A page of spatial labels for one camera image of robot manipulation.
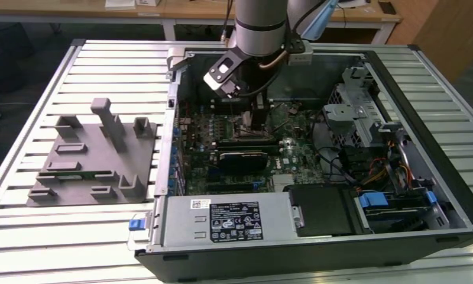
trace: blue tab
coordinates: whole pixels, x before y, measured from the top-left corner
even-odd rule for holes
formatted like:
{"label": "blue tab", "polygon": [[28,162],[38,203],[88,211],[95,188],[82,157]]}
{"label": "blue tab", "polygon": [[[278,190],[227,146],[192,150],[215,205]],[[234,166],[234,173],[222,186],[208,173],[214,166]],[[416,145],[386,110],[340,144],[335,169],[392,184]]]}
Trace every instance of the blue tab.
{"label": "blue tab", "polygon": [[370,206],[388,206],[388,199],[386,198],[384,193],[382,192],[372,192],[372,193],[366,193],[364,195],[360,196],[360,202],[362,202],[362,207],[370,207]]}
{"label": "blue tab", "polygon": [[130,220],[128,229],[131,231],[146,231],[146,218]]}
{"label": "blue tab", "polygon": [[364,196],[360,196],[362,207],[367,208],[370,206],[368,200]]}
{"label": "blue tab", "polygon": [[436,196],[435,196],[435,193],[432,191],[428,191],[428,193],[426,194],[428,196],[428,200],[430,200],[430,203],[434,204],[438,202],[438,199],[436,199]]}
{"label": "blue tab", "polygon": [[180,136],[180,129],[178,127],[174,127],[174,137]]}

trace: slotted metal surface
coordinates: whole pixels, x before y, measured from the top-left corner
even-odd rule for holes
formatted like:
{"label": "slotted metal surface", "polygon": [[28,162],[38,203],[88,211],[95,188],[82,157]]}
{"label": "slotted metal surface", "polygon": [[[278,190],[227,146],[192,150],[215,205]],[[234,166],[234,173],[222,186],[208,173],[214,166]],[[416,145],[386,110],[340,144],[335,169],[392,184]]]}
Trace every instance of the slotted metal surface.
{"label": "slotted metal surface", "polygon": [[[127,248],[128,220],[152,210],[144,204],[28,208],[28,191],[51,150],[54,125],[63,114],[99,123],[94,98],[114,101],[123,122],[138,116],[163,123],[171,47],[222,47],[219,43],[87,41],[72,48],[34,111],[0,174],[0,283],[160,283]],[[359,45],[316,45],[316,49],[368,49]],[[374,46],[447,155],[473,191],[473,114],[466,101],[432,75],[432,67],[406,46]],[[398,119],[388,102],[384,106]],[[156,149],[162,148],[162,133]],[[150,181],[160,161],[154,156]],[[140,232],[135,238],[146,241]],[[299,273],[218,281],[218,283],[473,283],[473,246],[442,251],[411,265]]]}

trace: desk leg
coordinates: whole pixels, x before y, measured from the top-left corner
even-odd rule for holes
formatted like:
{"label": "desk leg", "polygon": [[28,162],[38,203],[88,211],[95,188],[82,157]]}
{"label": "desk leg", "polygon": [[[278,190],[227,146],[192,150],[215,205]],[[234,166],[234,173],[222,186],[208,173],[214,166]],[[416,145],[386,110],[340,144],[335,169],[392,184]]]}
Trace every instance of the desk leg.
{"label": "desk leg", "polygon": [[386,44],[388,42],[395,26],[396,26],[395,22],[383,23],[382,28],[376,33],[376,37],[374,38],[372,44]]}
{"label": "desk leg", "polygon": [[175,41],[175,19],[163,19],[162,24],[166,32],[166,40]]}

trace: wooden desk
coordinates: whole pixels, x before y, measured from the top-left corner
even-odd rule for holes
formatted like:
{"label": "wooden desk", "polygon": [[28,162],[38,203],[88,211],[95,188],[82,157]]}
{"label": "wooden desk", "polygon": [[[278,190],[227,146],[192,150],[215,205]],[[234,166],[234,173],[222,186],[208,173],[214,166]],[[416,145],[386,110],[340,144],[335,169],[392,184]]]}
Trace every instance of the wooden desk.
{"label": "wooden desk", "polygon": [[[163,0],[158,7],[138,6],[124,11],[107,11],[106,0],[0,0],[0,21],[162,24],[167,40],[176,40],[175,25],[222,25],[226,9],[226,0]],[[346,9],[346,17],[338,10],[328,27],[376,29],[374,43],[384,44],[400,21],[402,17],[384,14],[378,0],[372,0],[367,6]]]}
{"label": "wooden desk", "polygon": [[136,6],[135,10],[107,11],[106,0],[0,0],[0,15],[56,17],[142,17],[142,13],[163,16],[167,0],[158,7]]}
{"label": "wooden desk", "polygon": [[[227,13],[227,2],[224,0],[167,0],[163,16],[168,19],[167,25],[194,24],[216,25],[223,24]],[[230,18],[235,18],[235,9]],[[384,14],[378,0],[371,4],[344,11],[338,9],[334,13],[330,28],[368,28],[378,30],[374,44],[386,44],[394,31],[396,23],[402,22],[400,15]]]}

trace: power supply label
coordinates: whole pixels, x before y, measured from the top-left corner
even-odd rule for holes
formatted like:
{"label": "power supply label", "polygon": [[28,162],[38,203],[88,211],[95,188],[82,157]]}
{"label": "power supply label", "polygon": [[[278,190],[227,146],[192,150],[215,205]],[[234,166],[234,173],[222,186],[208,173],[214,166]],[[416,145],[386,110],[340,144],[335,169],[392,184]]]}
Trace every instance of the power supply label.
{"label": "power supply label", "polygon": [[211,240],[263,240],[259,202],[211,204]]}

